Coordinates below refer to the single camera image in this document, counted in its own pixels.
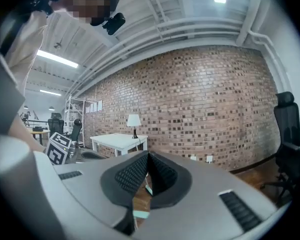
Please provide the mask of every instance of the beige shirt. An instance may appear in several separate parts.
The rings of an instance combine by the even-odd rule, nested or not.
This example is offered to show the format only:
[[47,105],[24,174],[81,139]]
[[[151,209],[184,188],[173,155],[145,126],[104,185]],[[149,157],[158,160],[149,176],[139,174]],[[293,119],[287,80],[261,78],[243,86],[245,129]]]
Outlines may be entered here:
[[46,26],[47,15],[41,11],[34,11],[28,22],[21,27],[5,56],[22,95],[25,95],[27,78],[42,45]]

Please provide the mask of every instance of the ceiling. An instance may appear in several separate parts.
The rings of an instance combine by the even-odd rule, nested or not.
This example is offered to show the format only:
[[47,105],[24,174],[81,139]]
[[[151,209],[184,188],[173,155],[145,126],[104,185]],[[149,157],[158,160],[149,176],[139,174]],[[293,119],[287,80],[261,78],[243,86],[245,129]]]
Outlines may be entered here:
[[54,13],[48,18],[41,50],[79,67],[37,56],[26,91],[44,89],[60,93],[64,99],[156,54],[210,43],[240,46],[259,5],[260,0],[227,0],[224,4],[214,0],[120,0],[116,13],[123,13],[126,23],[113,36],[102,26],[92,27],[66,13]]

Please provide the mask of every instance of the power outlet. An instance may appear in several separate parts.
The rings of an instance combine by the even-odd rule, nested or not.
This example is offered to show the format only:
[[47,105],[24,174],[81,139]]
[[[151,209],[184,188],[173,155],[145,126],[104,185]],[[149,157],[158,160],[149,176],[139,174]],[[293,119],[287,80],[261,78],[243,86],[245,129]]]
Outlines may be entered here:
[[206,156],[206,162],[211,164],[212,163],[212,159],[213,159],[213,156],[212,155],[207,155]]

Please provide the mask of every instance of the baseboard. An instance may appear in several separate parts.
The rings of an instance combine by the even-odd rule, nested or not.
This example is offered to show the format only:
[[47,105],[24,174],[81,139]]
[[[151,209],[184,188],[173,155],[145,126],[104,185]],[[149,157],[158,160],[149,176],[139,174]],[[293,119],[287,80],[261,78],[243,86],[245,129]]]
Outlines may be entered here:
[[275,157],[275,155],[276,154],[272,154],[272,155],[268,156],[267,158],[265,158],[263,160],[260,160],[256,163],[250,164],[248,166],[245,166],[245,167],[242,167],[242,168],[239,168],[239,169],[230,170],[229,172],[232,173],[232,174],[239,174],[239,173],[245,172],[247,170],[250,170],[250,169],[253,169],[257,166],[260,166],[260,165],[264,164],[265,162],[270,161],[272,158]]

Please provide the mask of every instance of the yellow table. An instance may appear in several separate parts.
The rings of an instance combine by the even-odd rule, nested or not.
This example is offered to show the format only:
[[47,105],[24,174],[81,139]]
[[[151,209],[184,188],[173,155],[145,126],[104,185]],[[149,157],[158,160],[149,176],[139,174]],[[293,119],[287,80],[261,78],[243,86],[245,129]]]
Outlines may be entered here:
[[40,139],[40,144],[43,145],[43,142],[42,142],[42,134],[48,134],[50,133],[49,130],[43,130],[43,131],[33,131],[31,129],[29,129],[30,133],[32,134],[32,136],[34,138],[36,138],[36,135],[39,134],[39,139]]

